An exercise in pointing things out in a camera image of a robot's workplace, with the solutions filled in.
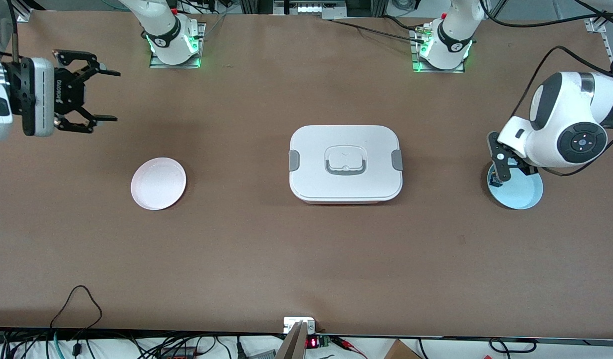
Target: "red digital display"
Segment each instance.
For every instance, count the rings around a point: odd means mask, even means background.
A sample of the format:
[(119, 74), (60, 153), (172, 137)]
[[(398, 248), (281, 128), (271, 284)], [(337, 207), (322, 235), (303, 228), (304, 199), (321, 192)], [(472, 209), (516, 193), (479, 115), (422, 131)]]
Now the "red digital display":
[(306, 349), (316, 349), (319, 348), (319, 341), (317, 340), (317, 337), (311, 337), (306, 339)]

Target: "white floor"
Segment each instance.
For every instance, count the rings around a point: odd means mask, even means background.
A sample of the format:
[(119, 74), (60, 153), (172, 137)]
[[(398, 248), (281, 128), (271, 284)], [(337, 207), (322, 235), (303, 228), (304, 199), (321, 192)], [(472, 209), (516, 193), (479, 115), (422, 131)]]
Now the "white floor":
[[(395, 339), (381, 338), (346, 338), (356, 348), (364, 352), (368, 359), (383, 359)], [(147, 349), (152, 348), (163, 339), (140, 339), (140, 345)], [(229, 347), (232, 359), (237, 358), (235, 347), (235, 337), (220, 337), (220, 341)], [(415, 339), (404, 339), (404, 343), (416, 352), (421, 358), (418, 341)], [(196, 340), (190, 341), (190, 346), (196, 344)], [(260, 354), (269, 350), (278, 350), (282, 341), (270, 336), (242, 337), (242, 346), (247, 356)], [(97, 339), (90, 341), (96, 359), (137, 359), (140, 356), (137, 348), (127, 340), (119, 339)], [(212, 337), (203, 338), (199, 350), (204, 352), (212, 345)], [(83, 352), (78, 359), (92, 359), (85, 343), (81, 342)], [(72, 359), (71, 350), (74, 341), (58, 343), (65, 359)], [(530, 345), (508, 343), (511, 350), (525, 350)], [(507, 356), (491, 350), (488, 342), (475, 341), (449, 341), (425, 339), (424, 349), (428, 359), (484, 359), (489, 355), (492, 359), (507, 359)], [(361, 356), (341, 350), (337, 346), (331, 345), (325, 348), (307, 350), (305, 359), (322, 359), (329, 355), (334, 355), (331, 359), (362, 359)], [(45, 344), (36, 343), (27, 355), (28, 359), (47, 359)], [(228, 359), (228, 354), (224, 347), (215, 347), (205, 355), (204, 359)], [(538, 344), (537, 349), (529, 354), (512, 354), (511, 359), (613, 359), (613, 347), (601, 346), (579, 346), (579, 345), (546, 345)], [(53, 343), (49, 343), (49, 359), (60, 359)]]

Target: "white robotic arm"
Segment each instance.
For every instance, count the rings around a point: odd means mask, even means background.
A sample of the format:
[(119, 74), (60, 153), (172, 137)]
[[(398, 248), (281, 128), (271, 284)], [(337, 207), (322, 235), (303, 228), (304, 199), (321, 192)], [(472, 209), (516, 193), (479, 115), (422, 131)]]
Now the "white robotic arm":
[(489, 149), (500, 181), (509, 181), (508, 159), (526, 175), (535, 168), (586, 164), (606, 149), (613, 129), (613, 78), (600, 73), (558, 72), (535, 91), (530, 118), (513, 116), (500, 133), (491, 132)]
[(138, 18), (151, 51), (165, 64), (181, 64), (200, 50), (198, 21), (173, 14), (166, 0), (119, 0)]
[(479, 0), (452, 0), (446, 16), (430, 23), (431, 33), (420, 56), (441, 70), (456, 68), (468, 53), (482, 19)]
[[(54, 50), (58, 67), (41, 57), (22, 57), (19, 62), (0, 61), (0, 141), (13, 126), (13, 115), (20, 115), (27, 136), (47, 137), (54, 128), (90, 134), (99, 121), (117, 121), (115, 116), (90, 114), (85, 104), (85, 81), (96, 73), (120, 76), (108, 70), (90, 52)], [(67, 70), (73, 61), (87, 65), (74, 72)], [(65, 115), (76, 111), (86, 120), (73, 123)]]

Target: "robot control button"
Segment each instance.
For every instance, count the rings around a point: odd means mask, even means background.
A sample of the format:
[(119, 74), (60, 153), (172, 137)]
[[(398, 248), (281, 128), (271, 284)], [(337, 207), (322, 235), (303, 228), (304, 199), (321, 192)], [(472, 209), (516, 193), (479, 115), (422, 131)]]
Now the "robot control button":
[(573, 142), (573, 136), (575, 134), (569, 130), (565, 130), (561, 136), (559, 136), (559, 152), (567, 152), (570, 150), (571, 143)]
[(594, 146), (594, 148), (592, 149), (592, 153), (595, 153), (596, 155), (600, 154), (603, 151), (603, 148), (606, 146), (606, 135), (605, 134), (598, 134), (595, 137), (597, 143)]
[(597, 141), (592, 134), (577, 134), (577, 136), (573, 137), (573, 141), (570, 146), (576, 152), (588, 152), (592, 150), (594, 146), (596, 146)]
[(575, 125), (573, 129), (575, 129), (576, 132), (590, 132), (591, 134), (593, 134), (597, 132), (598, 130), (600, 130), (601, 128), (598, 125), (586, 122), (586, 123), (579, 123)]
[(562, 153), (562, 157), (564, 157), (566, 161), (571, 162), (573, 164), (582, 164), (591, 160), (593, 157), (595, 157), (595, 155), (592, 152), (578, 153), (574, 151), (568, 151)]

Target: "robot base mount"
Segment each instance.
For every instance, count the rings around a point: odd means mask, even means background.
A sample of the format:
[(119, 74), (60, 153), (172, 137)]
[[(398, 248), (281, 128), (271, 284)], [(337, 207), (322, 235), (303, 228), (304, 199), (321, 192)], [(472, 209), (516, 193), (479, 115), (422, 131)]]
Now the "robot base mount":
[(461, 60), (461, 63), (456, 68), (452, 68), (450, 70), (436, 68), (432, 66), (428, 62), (428, 60), (424, 59), (421, 54), (427, 51), (427, 44), (416, 43), (415, 40), (422, 39), (424, 41), (427, 41), (427, 37), (430, 36), (431, 33), (430, 23), (426, 23), (423, 28), (418, 27), (418, 29), (420, 29), (421, 32), (418, 32), (417, 30), (409, 30), (409, 37), (411, 38), (410, 51), (413, 56), (413, 70), (415, 70), (415, 72), (463, 73), (465, 71), (464, 60), (466, 59), (466, 57), (468, 57), (468, 51), (466, 51), (466, 55), (464, 59)]
[(190, 35), (188, 36), (188, 44), (197, 53), (193, 54), (185, 62), (181, 64), (165, 64), (156, 56), (151, 46), (151, 59), (149, 60), (149, 68), (199, 68), (202, 63), (202, 48), (204, 48), (204, 32), (206, 31), (206, 23), (198, 22), (195, 19), (190, 19)]

